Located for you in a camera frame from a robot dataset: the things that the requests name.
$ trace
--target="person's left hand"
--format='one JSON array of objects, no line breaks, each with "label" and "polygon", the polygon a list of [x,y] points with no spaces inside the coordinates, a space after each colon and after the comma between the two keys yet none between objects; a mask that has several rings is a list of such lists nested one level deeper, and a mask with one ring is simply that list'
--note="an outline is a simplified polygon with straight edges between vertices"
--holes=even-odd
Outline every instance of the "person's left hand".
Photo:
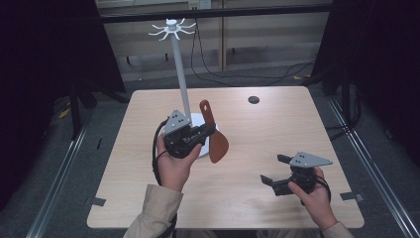
[{"label": "person's left hand", "polygon": [[191,153],[183,158],[177,159],[172,157],[166,151],[164,146],[163,135],[157,138],[157,166],[160,175],[161,185],[173,190],[182,191],[186,181],[189,177],[189,172],[192,164],[198,158],[201,151],[201,144],[198,144],[192,149]]}]

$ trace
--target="person's right hand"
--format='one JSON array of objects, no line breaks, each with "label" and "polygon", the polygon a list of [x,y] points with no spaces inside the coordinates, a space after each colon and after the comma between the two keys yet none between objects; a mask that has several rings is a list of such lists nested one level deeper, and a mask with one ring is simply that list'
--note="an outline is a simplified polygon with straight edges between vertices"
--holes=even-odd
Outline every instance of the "person's right hand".
[{"label": "person's right hand", "polygon": [[[321,169],[316,167],[314,170],[317,176],[321,178],[324,177],[324,173]],[[302,188],[293,181],[288,184],[288,187],[303,201],[312,220],[322,231],[325,231],[338,223],[337,218],[334,216],[333,210],[331,209],[328,191],[323,185],[316,183],[314,191],[310,194],[302,190]]]}]

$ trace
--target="white pole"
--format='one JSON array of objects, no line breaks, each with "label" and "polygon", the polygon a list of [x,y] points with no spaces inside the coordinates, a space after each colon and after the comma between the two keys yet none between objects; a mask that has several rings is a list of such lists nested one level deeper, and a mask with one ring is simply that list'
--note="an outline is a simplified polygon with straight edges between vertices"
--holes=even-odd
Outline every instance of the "white pole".
[{"label": "white pole", "polygon": [[175,34],[170,34],[170,40],[172,41],[173,57],[175,58],[176,73],[178,74],[179,89],[181,90],[184,112],[185,116],[189,119],[189,123],[191,124],[191,112],[189,110],[188,94],[186,92],[185,74],[183,71],[182,58],[179,50],[179,42],[176,39]]}]

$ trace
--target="wooden table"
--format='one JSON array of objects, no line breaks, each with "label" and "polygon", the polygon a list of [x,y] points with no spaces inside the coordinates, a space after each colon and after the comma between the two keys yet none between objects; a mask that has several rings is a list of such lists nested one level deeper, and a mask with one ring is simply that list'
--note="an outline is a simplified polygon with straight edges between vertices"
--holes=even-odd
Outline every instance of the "wooden table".
[{"label": "wooden table", "polygon": [[[305,87],[189,89],[191,112],[207,99],[230,148],[218,164],[207,157],[194,163],[184,187],[177,228],[276,229],[316,227],[295,195],[275,196],[260,175],[290,177],[289,165],[276,155],[298,151],[332,160],[323,167],[332,190],[335,214],[349,228],[364,225],[351,191],[309,91]],[[260,103],[251,104],[250,96]],[[133,94],[87,219],[92,228],[126,228],[142,211],[152,172],[152,143],[158,124],[174,109],[183,111],[178,89],[141,90]]]}]

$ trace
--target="beige sleeve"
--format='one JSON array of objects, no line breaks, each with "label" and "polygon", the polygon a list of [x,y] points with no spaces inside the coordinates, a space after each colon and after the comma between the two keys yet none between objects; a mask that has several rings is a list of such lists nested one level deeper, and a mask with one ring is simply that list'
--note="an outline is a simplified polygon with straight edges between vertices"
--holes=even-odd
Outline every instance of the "beige sleeve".
[{"label": "beige sleeve", "polygon": [[148,185],[142,213],[133,221],[124,238],[159,236],[169,225],[183,194],[159,185]]},{"label": "beige sleeve", "polygon": [[338,222],[322,233],[325,238],[354,238],[352,233],[341,222]]}]

